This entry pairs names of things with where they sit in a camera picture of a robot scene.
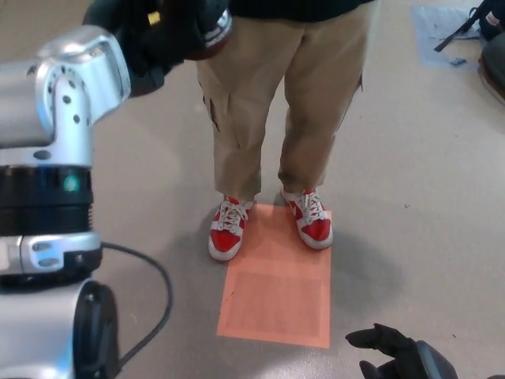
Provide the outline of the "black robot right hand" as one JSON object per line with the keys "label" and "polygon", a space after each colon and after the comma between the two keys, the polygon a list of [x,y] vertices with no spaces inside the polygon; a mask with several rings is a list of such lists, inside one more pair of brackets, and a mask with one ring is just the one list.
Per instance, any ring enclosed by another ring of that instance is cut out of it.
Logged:
{"label": "black robot right hand", "polygon": [[389,362],[374,366],[359,362],[365,379],[457,379],[453,365],[424,340],[413,340],[399,330],[374,324],[346,335],[354,347],[373,349],[391,357]]}

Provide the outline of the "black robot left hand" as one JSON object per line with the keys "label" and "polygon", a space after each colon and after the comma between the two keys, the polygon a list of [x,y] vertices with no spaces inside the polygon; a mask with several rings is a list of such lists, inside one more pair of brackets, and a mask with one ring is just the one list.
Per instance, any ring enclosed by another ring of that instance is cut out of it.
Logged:
{"label": "black robot left hand", "polygon": [[151,94],[184,61],[217,55],[233,27],[228,1],[94,1],[84,24],[111,32],[121,46],[131,96]]}

